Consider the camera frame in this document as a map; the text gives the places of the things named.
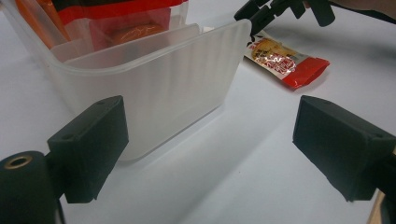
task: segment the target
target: wooden edge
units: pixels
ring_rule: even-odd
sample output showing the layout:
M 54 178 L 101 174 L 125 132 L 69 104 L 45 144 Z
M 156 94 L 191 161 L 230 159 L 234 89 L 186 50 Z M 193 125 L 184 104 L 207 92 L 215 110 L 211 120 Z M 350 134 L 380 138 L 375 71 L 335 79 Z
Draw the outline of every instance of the wooden edge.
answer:
M 382 223 L 380 206 L 381 206 L 382 201 L 384 200 L 384 197 L 385 197 L 385 194 L 381 191 L 379 191 L 376 194 L 375 203 L 374 203 L 372 212 L 369 216 L 369 219 L 367 220 L 367 224 L 381 224 Z

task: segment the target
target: screw hole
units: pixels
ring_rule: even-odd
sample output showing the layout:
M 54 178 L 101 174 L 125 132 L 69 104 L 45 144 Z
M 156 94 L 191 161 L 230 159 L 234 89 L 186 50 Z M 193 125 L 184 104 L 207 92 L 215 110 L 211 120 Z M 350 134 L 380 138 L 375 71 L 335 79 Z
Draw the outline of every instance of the screw hole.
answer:
M 16 157 L 8 162 L 6 162 L 5 168 L 8 170 L 18 169 L 26 164 L 28 164 L 33 158 L 29 155 Z

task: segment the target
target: snack package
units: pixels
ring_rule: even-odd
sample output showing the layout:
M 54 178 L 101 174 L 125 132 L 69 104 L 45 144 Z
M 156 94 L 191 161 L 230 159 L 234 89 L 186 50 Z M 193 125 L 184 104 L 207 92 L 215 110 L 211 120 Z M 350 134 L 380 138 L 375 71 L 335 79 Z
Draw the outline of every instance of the snack package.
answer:
M 71 38 L 85 40 L 94 51 L 166 31 L 172 16 L 187 13 L 178 8 L 187 0 L 52 2 Z
M 70 40 L 50 0 L 15 0 L 21 16 L 49 48 Z
M 75 57 L 185 25 L 188 0 L 15 0 L 49 49 Z
M 245 56 L 264 67 L 287 86 L 298 89 L 319 77 L 330 63 L 284 47 L 264 31 L 252 37 Z

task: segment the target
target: white table surface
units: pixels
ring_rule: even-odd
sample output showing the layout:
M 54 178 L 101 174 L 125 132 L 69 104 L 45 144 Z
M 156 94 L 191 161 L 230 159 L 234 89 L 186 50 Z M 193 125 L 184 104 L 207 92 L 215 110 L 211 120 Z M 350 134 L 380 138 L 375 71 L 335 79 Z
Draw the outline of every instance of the white table surface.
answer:
M 245 0 L 190 0 L 188 23 L 233 22 Z M 301 95 L 344 107 L 396 134 L 396 26 L 343 9 L 319 27 L 287 10 L 265 30 L 331 62 L 291 91 L 249 60 L 224 104 L 137 162 L 119 162 L 99 198 L 67 204 L 67 223 L 365 223 L 370 202 L 347 203 L 291 142 Z M 0 158 L 47 153 L 73 114 L 0 12 Z

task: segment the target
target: plastic container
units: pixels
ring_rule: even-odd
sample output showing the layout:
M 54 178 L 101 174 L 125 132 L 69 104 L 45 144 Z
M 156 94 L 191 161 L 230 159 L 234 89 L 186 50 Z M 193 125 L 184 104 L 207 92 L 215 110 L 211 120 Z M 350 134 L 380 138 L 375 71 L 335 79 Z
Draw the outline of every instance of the plastic container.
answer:
M 130 143 L 121 160 L 144 156 L 221 105 L 250 33 L 249 21 L 203 34 L 191 25 L 74 58 L 50 51 L 14 5 L 4 5 L 21 41 L 76 114 L 100 99 L 124 97 Z

